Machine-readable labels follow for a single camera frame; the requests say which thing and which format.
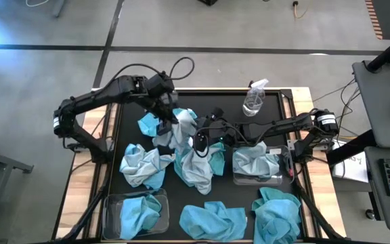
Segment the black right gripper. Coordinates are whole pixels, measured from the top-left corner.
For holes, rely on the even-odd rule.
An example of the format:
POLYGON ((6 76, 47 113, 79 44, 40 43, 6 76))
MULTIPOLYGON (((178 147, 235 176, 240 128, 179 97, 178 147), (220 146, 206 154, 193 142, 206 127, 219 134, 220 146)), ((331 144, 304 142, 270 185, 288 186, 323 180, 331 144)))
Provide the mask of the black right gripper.
POLYGON ((224 119, 202 117, 196 120, 193 147, 197 151, 204 151, 206 147, 218 142, 227 146, 235 146, 238 143, 237 139, 237 129, 224 119))

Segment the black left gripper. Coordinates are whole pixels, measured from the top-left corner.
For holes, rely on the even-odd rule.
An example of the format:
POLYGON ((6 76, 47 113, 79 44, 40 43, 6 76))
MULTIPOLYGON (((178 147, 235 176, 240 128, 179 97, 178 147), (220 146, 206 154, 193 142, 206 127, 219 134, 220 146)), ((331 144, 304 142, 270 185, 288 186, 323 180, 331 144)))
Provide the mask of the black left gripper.
POLYGON ((178 124, 178 118, 173 114, 173 109, 177 107, 178 95, 177 94, 163 94, 162 96, 154 99, 154 105, 151 112, 156 115, 161 121, 156 126, 156 135, 165 135, 171 131, 172 124, 178 124))

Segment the teal microfiber towel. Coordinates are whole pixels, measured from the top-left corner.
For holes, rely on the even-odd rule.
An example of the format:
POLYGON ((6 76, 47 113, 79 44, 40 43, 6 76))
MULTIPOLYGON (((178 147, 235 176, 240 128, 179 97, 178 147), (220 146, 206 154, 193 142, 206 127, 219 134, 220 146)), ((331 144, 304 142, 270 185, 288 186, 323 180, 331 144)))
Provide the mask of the teal microfiber towel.
POLYGON ((213 170, 213 175, 222 176, 223 169, 225 167, 225 159, 223 153, 225 152, 225 146, 218 142, 209 146, 209 149, 213 152, 211 153, 211 160, 209 161, 211 168, 213 170))

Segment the clear plastic spray bottle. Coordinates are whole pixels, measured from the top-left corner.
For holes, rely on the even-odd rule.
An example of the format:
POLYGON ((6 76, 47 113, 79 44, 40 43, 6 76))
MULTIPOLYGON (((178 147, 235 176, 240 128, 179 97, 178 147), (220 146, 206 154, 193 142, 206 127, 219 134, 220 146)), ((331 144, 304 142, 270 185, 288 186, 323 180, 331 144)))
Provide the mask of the clear plastic spray bottle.
POLYGON ((267 79, 250 82, 249 90, 244 99, 242 110, 248 117, 254 117, 260 110, 265 99, 265 86, 269 83, 267 79))

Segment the clear plastic basket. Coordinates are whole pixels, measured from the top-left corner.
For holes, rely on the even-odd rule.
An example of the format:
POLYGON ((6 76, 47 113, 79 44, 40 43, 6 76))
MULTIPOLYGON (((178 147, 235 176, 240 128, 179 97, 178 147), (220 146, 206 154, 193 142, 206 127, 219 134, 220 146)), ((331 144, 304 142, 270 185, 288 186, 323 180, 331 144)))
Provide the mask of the clear plastic basket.
POLYGON ((237 185, 279 186, 287 177, 291 177, 293 180, 294 166, 292 155, 288 147, 284 145, 267 146, 267 152, 271 155, 277 155, 280 158, 280 171, 277 174, 270 178, 260 178, 257 176, 246 176, 233 172, 234 183, 237 185))
POLYGON ((169 204, 167 193, 163 189, 146 190, 141 192, 132 192, 119 195, 109 195, 104 201, 104 210, 102 217, 102 237, 105 240, 124 240, 120 238, 121 219, 120 212, 125 199, 153 195, 162 205, 160 218, 156 225, 150 230, 141 230, 133 239, 140 236, 154 235, 165 232, 169 227, 169 204))

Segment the black support beam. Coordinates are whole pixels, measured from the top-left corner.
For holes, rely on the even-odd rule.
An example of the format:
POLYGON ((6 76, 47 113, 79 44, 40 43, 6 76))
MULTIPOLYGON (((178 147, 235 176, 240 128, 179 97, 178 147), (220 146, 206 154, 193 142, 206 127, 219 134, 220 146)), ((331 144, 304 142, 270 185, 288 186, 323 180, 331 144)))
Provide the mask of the black support beam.
POLYGON ((374 134, 371 129, 346 144, 339 146, 337 149, 326 153, 327 162, 329 166, 335 166, 341 161, 363 152, 368 146, 376 146, 374 134))

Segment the white paper sheet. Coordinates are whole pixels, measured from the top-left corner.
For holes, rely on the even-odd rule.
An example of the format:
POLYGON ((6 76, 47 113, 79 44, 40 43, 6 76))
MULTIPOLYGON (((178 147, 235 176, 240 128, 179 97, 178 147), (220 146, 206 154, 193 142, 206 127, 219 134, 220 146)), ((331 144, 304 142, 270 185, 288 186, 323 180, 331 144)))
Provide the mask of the white paper sheet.
POLYGON ((332 176, 340 179, 368 183, 368 170, 365 152, 360 152, 331 168, 332 176))

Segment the gray metal leg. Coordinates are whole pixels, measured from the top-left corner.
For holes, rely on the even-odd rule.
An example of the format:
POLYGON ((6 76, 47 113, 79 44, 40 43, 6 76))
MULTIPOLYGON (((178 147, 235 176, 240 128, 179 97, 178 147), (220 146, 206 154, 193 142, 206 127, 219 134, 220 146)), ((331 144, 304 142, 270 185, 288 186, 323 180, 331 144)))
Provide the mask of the gray metal leg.
POLYGON ((53 11, 52 11, 52 16, 54 18, 60 17, 60 14, 62 13, 66 1, 67 0, 55 0, 55 3, 53 5, 53 11))

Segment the gray desk top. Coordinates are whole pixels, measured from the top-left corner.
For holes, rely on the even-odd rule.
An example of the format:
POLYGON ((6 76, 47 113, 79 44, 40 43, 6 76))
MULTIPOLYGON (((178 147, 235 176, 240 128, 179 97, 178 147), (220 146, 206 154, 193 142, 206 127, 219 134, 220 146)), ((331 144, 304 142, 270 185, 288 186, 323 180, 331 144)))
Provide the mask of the gray desk top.
POLYGON ((363 62, 352 64, 375 142, 390 148, 390 64, 371 73, 363 62))
POLYGON ((390 196, 384 186, 380 160, 390 159, 390 149, 367 147, 364 149, 368 165, 368 179, 371 187, 370 199, 375 218, 383 220, 390 230, 390 196))

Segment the black diagonal frame strut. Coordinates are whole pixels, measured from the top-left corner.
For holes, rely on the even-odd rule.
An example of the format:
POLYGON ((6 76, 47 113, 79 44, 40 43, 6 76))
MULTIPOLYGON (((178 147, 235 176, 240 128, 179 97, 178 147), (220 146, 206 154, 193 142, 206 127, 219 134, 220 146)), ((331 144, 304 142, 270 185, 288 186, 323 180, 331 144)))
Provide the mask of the black diagonal frame strut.
POLYGON ((88 224, 93 220, 94 210, 97 208, 99 203, 103 203, 105 197, 107 197, 107 189, 109 187, 109 182, 104 182, 97 190, 96 194, 89 201, 85 211, 81 214, 77 222, 72 226, 72 228, 63 236, 63 237, 53 237, 51 240, 55 244, 93 244, 100 243, 101 237, 99 234, 96 234, 94 237, 89 236, 89 227, 88 224))
POLYGON ((327 234, 329 239, 342 239, 343 237, 337 233, 334 228, 327 222, 324 216, 321 214, 319 209, 316 207, 315 203, 309 198, 306 194, 305 189, 300 185, 300 182, 295 180, 293 182, 295 185, 298 195, 303 199, 303 201, 308 206, 312 216, 317 220, 320 227, 327 234))

